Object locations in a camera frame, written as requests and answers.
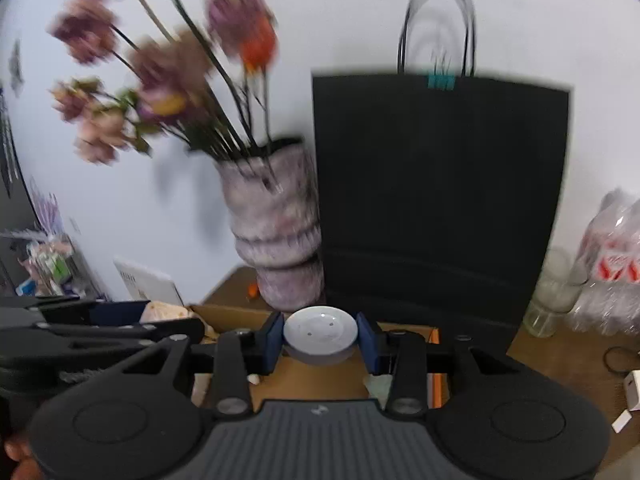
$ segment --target flower bouquet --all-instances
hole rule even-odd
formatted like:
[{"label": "flower bouquet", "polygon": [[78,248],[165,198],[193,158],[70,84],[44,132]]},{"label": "flower bouquet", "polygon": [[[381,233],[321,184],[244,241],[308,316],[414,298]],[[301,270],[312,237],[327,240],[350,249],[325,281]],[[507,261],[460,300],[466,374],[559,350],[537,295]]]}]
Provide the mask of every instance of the flower bouquet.
[{"label": "flower bouquet", "polygon": [[[124,63],[137,77],[135,88],[110,93],[98,78],[59,82],[52,90],[65,121],[79,123],[75,145],[84,160],[111,164],[118,150],[147,155],[148,139],[170,135],[188,152],[215,161],[240,256],[258,271],[263,297],[295,310],[322,291],[316,257],[320,229],[310,162],[299,138],[271,137],[268,67],[277,38],[274,15],[264,0],[206,0],[205,35],[181,0],[172,0],[186,26],[171,33],[146,0],[138,0],[163,36],[135,43],[107,0],[71,0],[50,33],[80,64],[108,59]],[[118,52],[123,41],[126,54]],[[222,51],[242,65],[234,82],[216,57]],[[242,131],[237,132],[207,78],[219,74],[231,92]],[[266,143],[254,135],[253,109],[264,114]]]}]

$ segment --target white wall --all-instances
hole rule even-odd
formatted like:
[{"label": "white wall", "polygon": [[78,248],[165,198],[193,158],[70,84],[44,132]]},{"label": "white wall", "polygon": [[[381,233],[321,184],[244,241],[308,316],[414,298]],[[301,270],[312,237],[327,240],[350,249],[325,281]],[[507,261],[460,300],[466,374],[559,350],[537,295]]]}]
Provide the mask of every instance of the white wall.
[{"label": "white wall", "polygon": [[[45,29],[64,0],[10,0],[0,33],[0,76],[17,36],[26,84],[8,106],[27,179],[54,192],[65,222],[75,219],[89,264],[117,298],[126,290],[114,255],[174,277],[197,301],[238,263],[219,180],[203,155],[187,158],[173,139],[155,156],[122,155],[114,168],[81,162],[74,126],[50,108],[56,79],[92,73],[116,89],[133,83],[116,62],[81,68]],[[169,0],[149,0],[162,19],[180,19]],[[202,20],[202,0],[184,0]],[[312,139],[310,72],[392,70],[407,0],[267,0],[278,19],[280,58],[271,77],[274,130]],[[550,80],[575,88],[572,145],[555,243],[574,250],[600,197],[622,185],[640,194],[640,2],[638,0],[475,0],[478,73]],[[116,0],[120,27],[157,35],[134,0]],[[219,81],[216,88],[223,92]],[[226,97],[223,103],[229,105]]]}]

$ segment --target vase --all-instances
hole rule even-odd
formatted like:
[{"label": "vase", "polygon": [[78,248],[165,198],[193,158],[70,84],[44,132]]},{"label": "vase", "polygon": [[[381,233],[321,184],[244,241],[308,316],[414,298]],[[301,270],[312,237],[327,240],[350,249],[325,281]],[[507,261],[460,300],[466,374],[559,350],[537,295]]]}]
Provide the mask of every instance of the vase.
[{"label": "vase", "polygon": [[278,139],[271,155],[219,162],[236,251],[255,267],[258,288],[273,308],[293,312],[322,294],[318,258],[318,194],[300,139]]}]

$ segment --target white paper piece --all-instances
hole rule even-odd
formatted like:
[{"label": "white paper piece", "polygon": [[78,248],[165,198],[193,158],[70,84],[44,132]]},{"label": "white paper piece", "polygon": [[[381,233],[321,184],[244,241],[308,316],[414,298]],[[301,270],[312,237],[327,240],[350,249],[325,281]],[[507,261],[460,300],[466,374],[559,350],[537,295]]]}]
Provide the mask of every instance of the white paper piece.
[{"label": "white paper piece", "polygon": [[620,416],[615,420],[615,422],[611,425],[613,431],[616,433],[620,433],[622,429],[626,426],[626,424],[631,420],[631,413],[629,410],[625,410],[620,413]]}]

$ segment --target metal bolt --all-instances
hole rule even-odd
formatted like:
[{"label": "metal bolt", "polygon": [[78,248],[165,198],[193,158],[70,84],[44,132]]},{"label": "metal bolt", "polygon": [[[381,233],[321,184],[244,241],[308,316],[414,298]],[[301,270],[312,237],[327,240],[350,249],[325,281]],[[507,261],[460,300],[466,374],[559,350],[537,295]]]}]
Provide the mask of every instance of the metal bolt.
[{"label": "metal bolt", "polygon": [[216,408],[223,415],[241,415],[247,410],[248,405],[244,400],[237,397],[227,397],[220,400]]},{"label": "metal bolt", "polygon": [[422,403],[412,397],[401,397],[394,400],[391,409],[399,415],[415,415],[422,411]]}]

